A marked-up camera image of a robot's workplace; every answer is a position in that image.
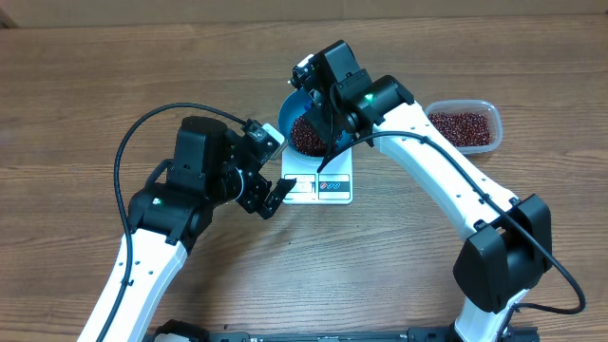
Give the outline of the red adzuki beans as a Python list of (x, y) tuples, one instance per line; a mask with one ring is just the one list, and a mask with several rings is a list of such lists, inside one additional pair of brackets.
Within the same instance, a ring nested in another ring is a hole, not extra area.
[(492, 135), (488, 118), (481, 113), (430, 113), (429, 121), (454, 146), (490, 145)]

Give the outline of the white digital kitchen scale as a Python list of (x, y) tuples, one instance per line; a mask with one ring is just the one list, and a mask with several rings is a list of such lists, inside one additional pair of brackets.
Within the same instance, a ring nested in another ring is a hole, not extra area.
[(310, 157), (288, 147), (282, 152), (281, 177), (296, 180), (286, 195), (286, 204), (348, 205), (353, 200), (352, 151), (330, 161), (318, 173), (321, 157)]

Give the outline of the teal blue bowl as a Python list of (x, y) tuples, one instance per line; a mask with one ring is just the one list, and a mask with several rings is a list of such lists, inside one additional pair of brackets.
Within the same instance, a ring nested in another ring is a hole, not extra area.
[[(288, 140), (288, 147), (284, 151), (284, 160), (292, 159), (296, 162), (314, 164), (320, 164), (322, 162), (324, 157), (309, 157), (298, 153), (290, 141), (290, 131), (294, 120), (299, 116), (304, 117), (304, 115), (311, 109), (313, 109), (313, 101), (310, 99), (309, 94), (305, 90), (296, 90), (293, 92), (289, 97), (286, 98), (282, 107), (280, 108), (278, 114), (279, 131)], [(327, 138), (322, 138), (318, 134), (317, 136), (324, 142), (327, 142)]]

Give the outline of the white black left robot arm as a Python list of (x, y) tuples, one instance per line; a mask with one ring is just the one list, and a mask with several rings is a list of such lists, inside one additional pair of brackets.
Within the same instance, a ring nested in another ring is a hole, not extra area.
[(237, 134), (207, 117), (182, 120), (174, 156), (130, 200), (113, 270), (79, 338), (142, 341), (161, 298), (218, 206), (237, 202), (271, 218), (294, 180), (265, 180), (261, 167), (287, 145), (271, 124), (248, 120)]

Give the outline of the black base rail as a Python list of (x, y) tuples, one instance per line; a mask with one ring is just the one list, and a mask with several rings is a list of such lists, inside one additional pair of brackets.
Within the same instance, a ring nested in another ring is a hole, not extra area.
[(209, 332), (200, 326), (171, 319), (143, 342), (448, 342), (461, 341), (452, 326), (415, 327), (402, 332), (346, 332), (346, 333), (278, 333), (250, 334), (247, 332)]

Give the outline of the red beans in bowl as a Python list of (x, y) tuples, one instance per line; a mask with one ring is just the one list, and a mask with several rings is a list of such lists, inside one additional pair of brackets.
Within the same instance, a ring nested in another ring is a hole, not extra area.
[(317, 136), (303, 116), (294, 120), (290, 141), (294, 149), (305, 156), (325, 157), (328, 152), (327, 143)]

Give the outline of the clear plastic bean container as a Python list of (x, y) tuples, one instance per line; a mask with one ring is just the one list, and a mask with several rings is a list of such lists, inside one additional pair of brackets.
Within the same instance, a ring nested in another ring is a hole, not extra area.
[(499, 110), (485, 100), (444, 100), (430, 104), (425, 114), (462, 154), (495, 150), (504, 131)]

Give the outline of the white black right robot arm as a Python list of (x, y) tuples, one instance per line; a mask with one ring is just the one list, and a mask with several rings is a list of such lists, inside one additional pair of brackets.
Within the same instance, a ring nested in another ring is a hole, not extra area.
[[(290, 84), (305, 98), (304, 120), (326, 144), (325, 169), (355, 143), (367, 143), (402, 166), (446, 214), (463, 241), (453, 268), (464, 307), (447, 341), (522, 341), (509, 329), (523, 298), (554, 266), (551, 214), (538, 196), (519, 199), (488, 178), (431, 123), (394, 77), (374, 81), (339, 40), (294, 66)], [(341, 133), (355, 142), (341, 144)]]

